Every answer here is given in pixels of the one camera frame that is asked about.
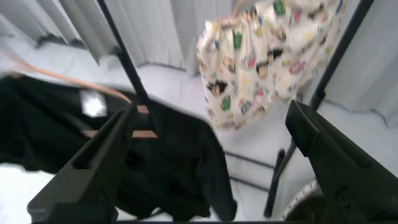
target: patterned garment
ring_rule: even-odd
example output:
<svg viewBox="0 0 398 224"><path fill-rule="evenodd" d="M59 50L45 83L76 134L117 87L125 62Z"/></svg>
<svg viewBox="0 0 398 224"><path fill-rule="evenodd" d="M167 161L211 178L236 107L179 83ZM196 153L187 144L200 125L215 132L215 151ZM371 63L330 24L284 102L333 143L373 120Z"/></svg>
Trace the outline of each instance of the patterned garment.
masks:
<svg viewBox="0 0 398 224"><path fill-rule="evenodd" d="M197 43L208 115L217 129L252 123L326 67L346 0L275 0L206 22Z"/></svg>

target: clothing rack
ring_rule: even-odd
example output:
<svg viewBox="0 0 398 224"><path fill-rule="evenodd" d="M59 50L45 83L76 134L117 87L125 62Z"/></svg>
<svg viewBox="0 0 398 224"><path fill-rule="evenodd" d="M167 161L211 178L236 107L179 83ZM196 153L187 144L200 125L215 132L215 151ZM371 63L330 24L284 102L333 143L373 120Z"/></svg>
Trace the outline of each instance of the clothing rack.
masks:
<svg viewBox="0 0 398 224"><path fill-rule="evenodd" d="M340 60L344 56L344 53L346 49L348 48L350 42L352 41L353 37L355 36L356 31L358 30L359 26L361 25L363 19L365 18L366 13L369 11L372 3L374 0L361 0L352 16L352 19L350 20L347 29L345 30L340 43L338 44L335 53L333 54L330 63L328 64L322 79L320 80L317 89L315 90L309 106L314 109L315 111L318 110L320 104L322 103L323 99L326 96L325 93L325 88L330 81L330 78L333 76L333 73L335 72ZM105 19L107 20L117 43L119 44L119 48L116 51L117 57L120 59L120 62L126 71L126 74L132 83L137 96L140 98L141 102L144 103L147 107L148 110L151 111L151 106L148 105L149 103L149 97L147 92L144 89L144 86L142 85L140 78L137 74L137 71L129 57L129 54L127 52L126 46L124 45L121 36L118 32L118 29L116 28L116 25L112 19L112 16L109 12L108 7L106 6L106 3L104 0L98 0L98 4L105 16ZM254 187L256 189L259 189L261 191L268 192L268 199L266 202L266 206L264 208L264 216L266 218L271 217L274 203L275 203L275 196L278 188L278 183L279 179L286 168L287 163L289 162L290 158L292 157L295 149L296 149L296 144L294 141L291 139L290 140L290 146L287 149L287 152L285 153L284 149L281 149L278 152L277 160L275 163L275 166L272 166L270 164L257 161L255 159L251 159L249 157L241 156L239 154L234 154L232 152L225 152L227 156L235 157L237 159L241 159L242 161L250 162L252 164L255 164L257 166L264 167L266 169L273 169L274 170L274 175L272 176L272 181L271 181L271 186L269 188L255 184L253 182L240 179L238 177L230 176L229 178L231 180L240 182L242 184L248 185L250 187Z"/></svg>

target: white floor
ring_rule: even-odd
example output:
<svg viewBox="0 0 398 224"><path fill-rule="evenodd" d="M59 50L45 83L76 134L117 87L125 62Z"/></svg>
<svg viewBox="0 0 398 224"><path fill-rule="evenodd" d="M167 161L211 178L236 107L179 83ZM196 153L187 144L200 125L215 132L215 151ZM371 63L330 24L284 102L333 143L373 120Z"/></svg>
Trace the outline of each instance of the white floor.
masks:
<svg viewBox="0 0 398 224"><path fill-rule="evenodd" d="M0 39L0 43L12 46L21 57L34 66L89 82L111 83L131 88L120 65L113 63L108 66L109 69L99 68L85 50L56 44L46 44L36 50L17 39ZM0 53L0 71L11 67L15 67L15 64ZM200 77L190 77L183 71L157 66L141 67L138 73L148 94L207 119ZM36 73L29 75L50 82L59 82ZM290 136L284 125L287 108L287 103L277 102L258 123L239 131L217 132L225 151L274 164L277 151L289 145ZM319 112L391 172L398 175L398 164L395 163L398 157L396 147L398 129L386 128L382 119L374 114L350 114L328 103L324 103ZM271 170L230 157L227 157L227 162L230 174L269 186ZM52 175L43 172L26 173L17 166L2 164L0 178L2 180L0 223L29 223L30 216L26 212L26 205L52 178ZM264 220L262 211L267 193L236 182L231 183L234 197L238 201L236 220ZM121 212L119 218L125 220L132 217ZM167 215L159 215L151 220L171 219ZM210 218L197 220L217 219L212 214Z"/></svg>

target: cream-colored shorts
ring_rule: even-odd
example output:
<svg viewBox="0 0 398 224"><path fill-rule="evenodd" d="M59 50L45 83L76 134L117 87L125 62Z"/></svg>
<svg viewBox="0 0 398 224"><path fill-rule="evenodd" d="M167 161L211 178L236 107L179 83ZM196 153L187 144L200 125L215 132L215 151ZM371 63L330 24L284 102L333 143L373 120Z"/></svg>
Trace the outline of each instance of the cream-colored shorts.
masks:
<svg viewBox="0 0 398 224"><path fill-rule="evenodd" d="M206 107L213 126L240 128L327 64L345 0L257 3L235 19L206 22L197 43Z"/></svg>

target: black sleeve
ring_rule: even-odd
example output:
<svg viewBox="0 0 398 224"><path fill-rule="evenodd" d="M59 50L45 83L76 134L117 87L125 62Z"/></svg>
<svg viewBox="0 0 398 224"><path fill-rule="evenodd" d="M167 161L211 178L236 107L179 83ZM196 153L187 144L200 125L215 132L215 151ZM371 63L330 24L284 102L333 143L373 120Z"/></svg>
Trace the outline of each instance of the black sleeve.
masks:
<svg viewBox="0 0 398 224"><path fill-rule="evenodd" d="M198 132L203 154L198 163L197 176L202 194L213 207L218 218L232 221L236 214L236 201L233 198L225 155L213 130L208 124Z"/></svg>

